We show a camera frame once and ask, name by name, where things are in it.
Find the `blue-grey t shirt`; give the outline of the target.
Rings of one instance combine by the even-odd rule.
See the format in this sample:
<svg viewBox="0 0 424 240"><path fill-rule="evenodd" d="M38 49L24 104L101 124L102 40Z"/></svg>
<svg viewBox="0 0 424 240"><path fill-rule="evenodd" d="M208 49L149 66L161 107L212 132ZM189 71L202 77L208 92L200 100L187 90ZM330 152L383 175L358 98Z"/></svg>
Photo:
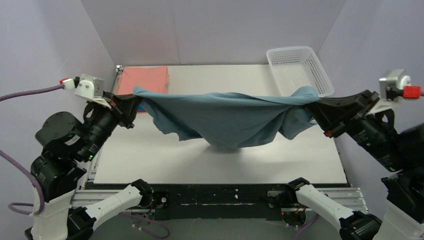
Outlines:
<svg viewBox="0 0 424 240"><path fill-rule="evenodd" d="M221 149L257 147L277 135L288 140L315 125L306 105L319 100L316 90L303 86L290 96L243 93L164 94L135 87L142 108L163 134L180 141L204 139Z"/></svg>

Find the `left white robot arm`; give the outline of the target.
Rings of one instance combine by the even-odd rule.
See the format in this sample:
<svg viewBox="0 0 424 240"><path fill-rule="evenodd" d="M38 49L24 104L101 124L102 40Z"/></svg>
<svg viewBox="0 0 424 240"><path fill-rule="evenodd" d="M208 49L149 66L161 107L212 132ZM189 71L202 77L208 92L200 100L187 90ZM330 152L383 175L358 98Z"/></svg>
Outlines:
<svg viewBox="0 0 424 240"><path fill-rule="evenodd" d="M33 226L25 231L29 240L87 240L110 218L136 206L147 207L153 188L138 179L120 192L97 203L72 208L78 182L86 174L79 163L90 162L117 126L134 127L141 97L103 94L105 105L90 102L83 121L61 111L51 115L36 133L41 155L30 167L43 193L43 211L34 216Z"/></svg>

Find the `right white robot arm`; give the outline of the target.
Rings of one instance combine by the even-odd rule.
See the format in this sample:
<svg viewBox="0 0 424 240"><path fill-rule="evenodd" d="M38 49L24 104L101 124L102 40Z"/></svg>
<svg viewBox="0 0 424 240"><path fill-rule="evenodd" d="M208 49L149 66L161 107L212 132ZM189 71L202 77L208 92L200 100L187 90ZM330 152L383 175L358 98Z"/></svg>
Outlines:
<svg viewBox="0 0 424 240"><path fill-rule="evenodd" d="M393 106L400 100L424 97L418 86L368 90L348 97L324 97L294 106L302 120L314 119L328 138L350 136L389 176L383 219L344 207L300 177L285 186L284 199L314 210L331 223L344 240L421 240L424 237L424 126L395 130Z"/></svg>

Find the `pink folded t shirt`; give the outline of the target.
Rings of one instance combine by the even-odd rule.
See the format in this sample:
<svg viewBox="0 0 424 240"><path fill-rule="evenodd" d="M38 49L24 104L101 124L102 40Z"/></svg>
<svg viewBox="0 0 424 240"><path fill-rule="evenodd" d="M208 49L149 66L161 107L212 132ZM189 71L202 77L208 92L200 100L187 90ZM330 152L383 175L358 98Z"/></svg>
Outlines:
<svg viewBox="0 0 424 240"><path fill-rule="evenodd" d="M167 66L157 67L125 67L115 93L132 94L135 87L155 93L167 93L169 73Z"/></svg>

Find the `white plastic basket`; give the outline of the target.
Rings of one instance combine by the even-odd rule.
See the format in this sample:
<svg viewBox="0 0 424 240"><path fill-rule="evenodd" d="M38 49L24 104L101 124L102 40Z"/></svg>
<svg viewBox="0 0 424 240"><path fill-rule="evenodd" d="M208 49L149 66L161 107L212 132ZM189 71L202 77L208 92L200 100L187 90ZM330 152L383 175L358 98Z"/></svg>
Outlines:
<svg viewBox="0 0 424 240"><path fill-rule="evenodd" d="M311 47L274 48L266 52L266 58L282 96L290 96L303 86L314 88L320 97L334 94L333 84Z"/></svg>

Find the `aluminium frame rail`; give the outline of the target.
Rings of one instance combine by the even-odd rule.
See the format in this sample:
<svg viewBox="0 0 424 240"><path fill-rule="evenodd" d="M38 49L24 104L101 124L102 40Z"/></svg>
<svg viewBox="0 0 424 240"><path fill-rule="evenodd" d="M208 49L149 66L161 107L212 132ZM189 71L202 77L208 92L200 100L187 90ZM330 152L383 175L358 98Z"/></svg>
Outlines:
<svg viewBox="0 0 424 240"><path fill-rule="evenodd" d="M153 184L285 184L298 177L308 179L337 205L367 211L361 190L348 184L332 139L318 126L294 140L278 135L267 145L237 151L219 151L203 139L179 141L164 135L146 113L138 114L135 128L118 128L104 150L88 165L72 199L73 207L85 207L117 194L128 182L144 179ZM282 219L311 209L281 207Z"/></svg>

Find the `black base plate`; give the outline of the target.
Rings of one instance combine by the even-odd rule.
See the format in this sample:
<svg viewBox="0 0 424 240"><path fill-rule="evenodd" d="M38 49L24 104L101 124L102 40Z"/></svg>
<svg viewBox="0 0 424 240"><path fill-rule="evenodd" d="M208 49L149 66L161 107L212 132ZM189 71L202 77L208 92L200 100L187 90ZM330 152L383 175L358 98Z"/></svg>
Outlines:
<svg viewBox="0 0 424 240"><path fill-rule="evenodd" d="M130 208L150 212L157 221L180 219L282 219L282 207L270 207L269 192L281 192L283 183L260 184L153 184L153 204Z"/></svg>

